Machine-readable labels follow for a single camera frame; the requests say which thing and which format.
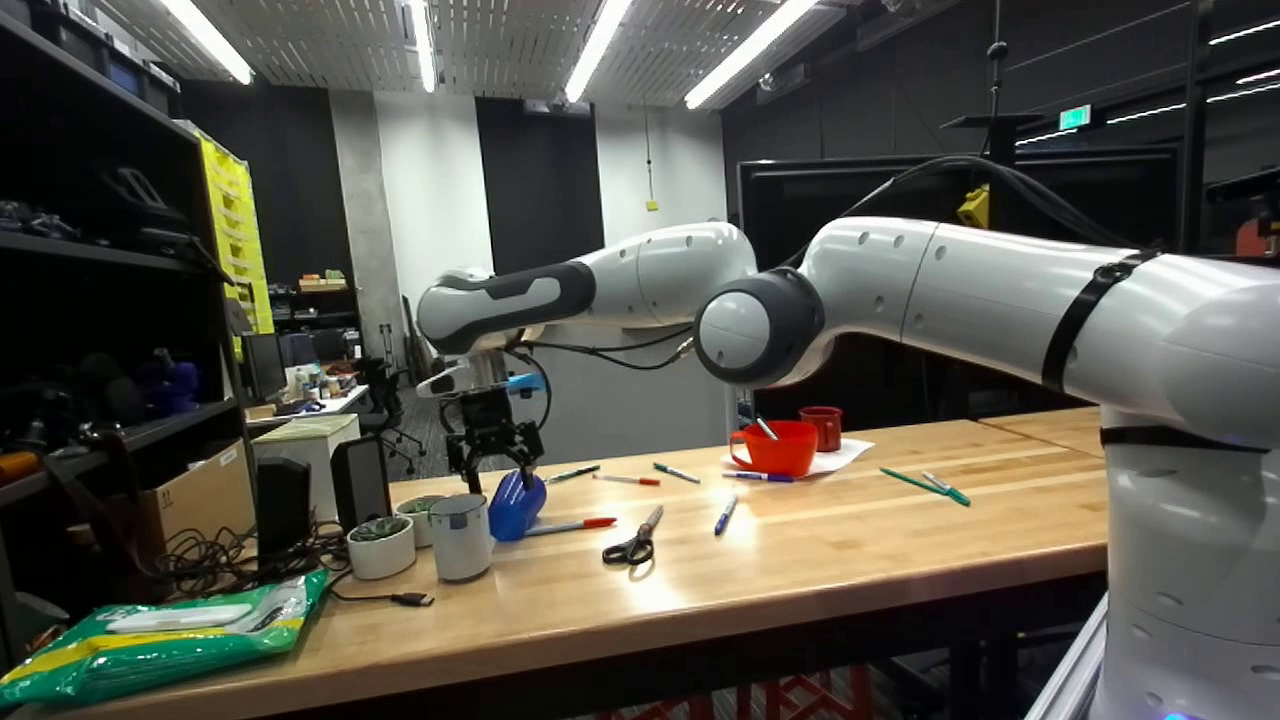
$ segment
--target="green bag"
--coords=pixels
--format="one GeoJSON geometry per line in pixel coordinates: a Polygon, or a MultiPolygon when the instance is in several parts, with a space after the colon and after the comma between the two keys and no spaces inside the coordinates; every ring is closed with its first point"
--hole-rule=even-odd
{"type": "Polygon", "coordinates": [[[101,703],[234,665],[288,654],[320,610],[330,571],[185,605],[106,605],[0,674],[0,706],[101,703]]]}

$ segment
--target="robotic arm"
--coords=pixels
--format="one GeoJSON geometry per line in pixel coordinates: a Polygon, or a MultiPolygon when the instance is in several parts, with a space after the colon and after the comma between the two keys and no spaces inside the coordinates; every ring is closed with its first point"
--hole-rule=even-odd
{"type": "Polygon", "coordinates": [[[680,224],[607,245],[567,262],[510,276],[445,276],[416,305],[427,345],[456,355],[445,376],[458,386],[458,429],[446,431],[446,462],[480,492],[480,457],[534,462],[534,423],[514,423],[505,347],[539,323],[683,327],[702,300],[754,273],[752,245],[733,224],[680,224]]]}
{"type": "Polygon", "coordinates": [[[923,221],[832,221],[724,282],[697,353],[796,384],[868,331],[1102,405],[1107,643],[1091,714],[1280,706],[1280,273],[923,221]]]}

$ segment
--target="exit sign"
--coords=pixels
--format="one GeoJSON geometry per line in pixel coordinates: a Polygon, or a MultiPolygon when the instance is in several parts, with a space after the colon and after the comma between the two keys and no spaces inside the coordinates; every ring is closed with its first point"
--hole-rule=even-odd
{"type": "Polygon", "coordinates": [[[1058,131],[1077,131],[1077,127],[1086,127],[1086,123],[1091,123],[1091,103],[1077,103],[1077,109],[1056,110],[1056,127],[1058,131]]]}

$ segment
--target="red mug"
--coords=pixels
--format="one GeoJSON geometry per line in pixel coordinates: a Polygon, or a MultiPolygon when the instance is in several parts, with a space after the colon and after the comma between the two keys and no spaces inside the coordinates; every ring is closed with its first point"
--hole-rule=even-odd
{"type": "Polygon", "coordinates": [[[745,472],[769,472],[786,479],[809,476],[819,441],[817,429],[809,421],[769,421],[769,429],[776,431],[776,441],[758,423],[733,431],[733,462],[745,472]]]}
{"type": "Polygon", "coordinates": [[[819,451],[841,449],[841,416],[844,411],[837,405],[802,405],[800,409],[800,421],[809,421],[819,431],[819,441],[817,441],[819,451]]]}

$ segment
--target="cardboard box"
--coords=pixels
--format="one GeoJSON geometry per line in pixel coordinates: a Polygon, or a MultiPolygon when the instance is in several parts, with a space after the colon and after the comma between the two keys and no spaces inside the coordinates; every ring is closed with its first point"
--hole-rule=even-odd
{"type": "Polygon", "coordinates": [[[144,558],[162,558],[168,541],[185,527],[196,527],[206,541],[221,527],[241,535],[252,531],[257,516],[244,441],[230,441],[222,451],[212,451],[168,482],[138,492],[133,519],[134,553],[144,558]]]}

